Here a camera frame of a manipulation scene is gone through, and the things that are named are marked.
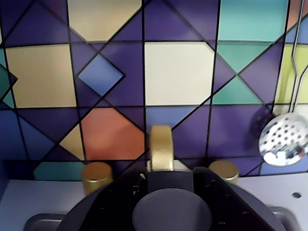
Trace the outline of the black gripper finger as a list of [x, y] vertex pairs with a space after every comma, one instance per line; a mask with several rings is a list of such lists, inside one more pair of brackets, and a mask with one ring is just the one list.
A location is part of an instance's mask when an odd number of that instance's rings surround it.
[[79, 230], [133, 231], [134, 207], [146, 194], [146, 172], [131, 170], [125, 173], [99, 192]]
[[269, 224], [216, 173], [193, 169], [194, 192], [212, 214], [211, 231], [268, 231]]

